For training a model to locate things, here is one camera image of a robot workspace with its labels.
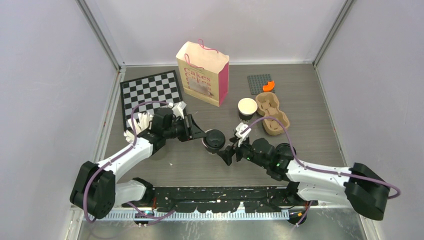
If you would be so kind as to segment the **black plastic cup lid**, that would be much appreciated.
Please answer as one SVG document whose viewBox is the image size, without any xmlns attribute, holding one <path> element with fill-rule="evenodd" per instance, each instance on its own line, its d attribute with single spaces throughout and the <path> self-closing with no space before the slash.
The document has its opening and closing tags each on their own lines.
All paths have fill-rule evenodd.
<svg viewBox="0 0 424 240">
<path fill-rule="evenodd" d="M 225 135 L 218 129 L 210 129 L 206 132 L 205 144 L 210 148 L 222 148 L 226 142 Z"/>
</svg>

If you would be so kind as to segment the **black paper coffee cup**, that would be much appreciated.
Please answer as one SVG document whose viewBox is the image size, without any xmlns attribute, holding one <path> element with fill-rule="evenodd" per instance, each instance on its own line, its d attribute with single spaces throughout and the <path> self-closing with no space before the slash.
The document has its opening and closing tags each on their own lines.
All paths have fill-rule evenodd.
<svg viewBox="0 0 424 240">
<path fill-rule="evenodd" d="M 202 139 L 202 144 L 210 154 L 217 154 L 225 145 L 226 137 L 218 129 L 209 129 L 205 132 L 206 136 Z"/>
</svg>

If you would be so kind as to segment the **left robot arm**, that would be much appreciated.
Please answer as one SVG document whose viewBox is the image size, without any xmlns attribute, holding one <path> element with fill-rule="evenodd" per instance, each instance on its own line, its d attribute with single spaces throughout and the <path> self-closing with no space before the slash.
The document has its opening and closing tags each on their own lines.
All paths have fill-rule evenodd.
<svg viewBox="0 0 424 240">
<path fill-rule="evenodd" d="M 139 177 L 124 183 L 118 181 L 135 165 L 159 151 L 168 139 L 186 142 L 206 137 L 192 115 L 183 113 L 177 106 L 160 107 L 153 114 L 140 113 L 134 126 L 137 134 L 129 134 L 127 147 L 98 163 L 87 161 L 80 167 L 70 203 L 84 210 L 87 218 L 95 219 L 104 218 L 115 205 L 148 207 L 155 197 L 150 182 Z"/>
</svg>

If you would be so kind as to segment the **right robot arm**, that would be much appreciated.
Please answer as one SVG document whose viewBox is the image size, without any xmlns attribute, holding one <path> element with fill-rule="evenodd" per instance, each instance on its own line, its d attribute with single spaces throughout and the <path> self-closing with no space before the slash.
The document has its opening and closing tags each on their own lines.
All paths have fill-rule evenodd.
<svg viewBox="0 0 424 240">
<path fill-rule="evenodd" d="M 291 205 L 301 202 L 324 201 L 352 207 L 358 214 L 381 221 L 389 199 L 386 182 L 362 163 L 352 167 L 331 167 L 296 161 L 295 149 L 289 143 L 271 145 L 259 138 L 249 143 L 234 142 L 219 151 L 227 165 L 232 158 L 245 159 L 266 170 L 276 181 L 288 182 L 285 198 Z"/>
</svg>

